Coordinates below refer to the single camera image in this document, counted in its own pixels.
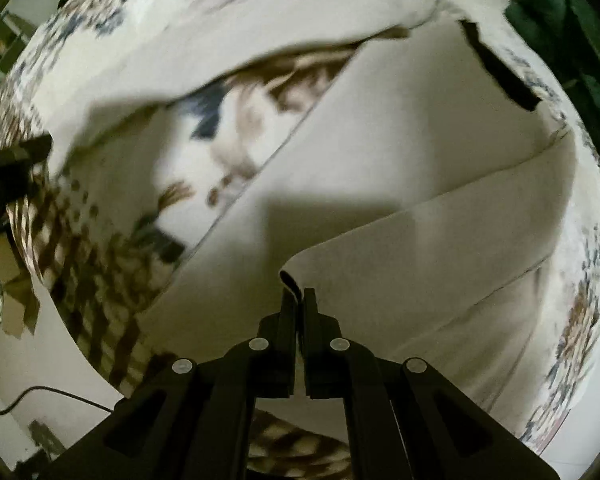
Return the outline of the beige small garment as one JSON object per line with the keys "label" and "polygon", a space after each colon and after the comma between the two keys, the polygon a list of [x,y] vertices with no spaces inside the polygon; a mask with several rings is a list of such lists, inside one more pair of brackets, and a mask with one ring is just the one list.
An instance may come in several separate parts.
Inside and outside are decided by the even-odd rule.
{"label": "beige small garment", "polygon": [[284,278],[386,359],[519,432],[572,148],[509,102],[437,0],[122,0],[54,19],[33,102],[81,249],[56,298],[122,394],[213,359]]}

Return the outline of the floral fleece blanket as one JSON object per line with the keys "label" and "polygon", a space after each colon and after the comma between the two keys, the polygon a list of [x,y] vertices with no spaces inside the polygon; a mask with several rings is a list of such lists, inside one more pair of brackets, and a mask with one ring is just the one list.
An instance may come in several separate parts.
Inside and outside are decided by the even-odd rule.
{"label": "floral fleece blanket", "polygon": [[124,396],[254,332],[290,278],[535,452],[600,358],[600,158],[573,0],[69,0],[0,90],[8,211]]}

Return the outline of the black garment label patch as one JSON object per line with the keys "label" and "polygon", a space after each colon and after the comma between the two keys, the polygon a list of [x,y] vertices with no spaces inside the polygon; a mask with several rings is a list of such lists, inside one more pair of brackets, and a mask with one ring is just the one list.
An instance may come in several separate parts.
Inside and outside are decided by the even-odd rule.
{"label": "black garment label patch", "polygon": [[506,64],[480,41],[479,29],[476,23],[460,21],[460,24],[463,27],[468,44],[474,49],[483,68],[490,74],[506,96],[524,110],[533,112],[538,106],[540,99]]}

